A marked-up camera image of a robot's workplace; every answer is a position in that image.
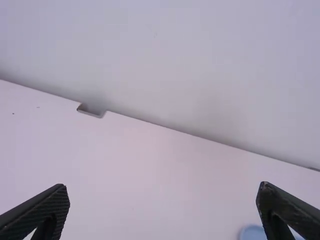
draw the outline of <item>white surface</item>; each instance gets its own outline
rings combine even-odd
[[[319,0],[1,0],[0,78],[320,169]]]
[[[78,105],[0,81],[0,213],[64,183],[62,240],[235,240],[261,181],[320,207],[319,172]]]

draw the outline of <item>white wall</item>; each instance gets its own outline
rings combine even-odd
[[[320,1],[1,0],[0,78],[320,168]]]

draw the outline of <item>blue object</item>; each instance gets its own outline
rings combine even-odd
[[[293,234],[296,240],[304,240],[301,236]],[[251,225],[242,229],[239,240],[267,240],[262,226]]]

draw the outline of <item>black carbon fiber arm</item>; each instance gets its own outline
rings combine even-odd
[[[67,187],[56,184],[0,215],[0,240],[22,240],[35,228],[31,240],[58,240],[69,208]]]

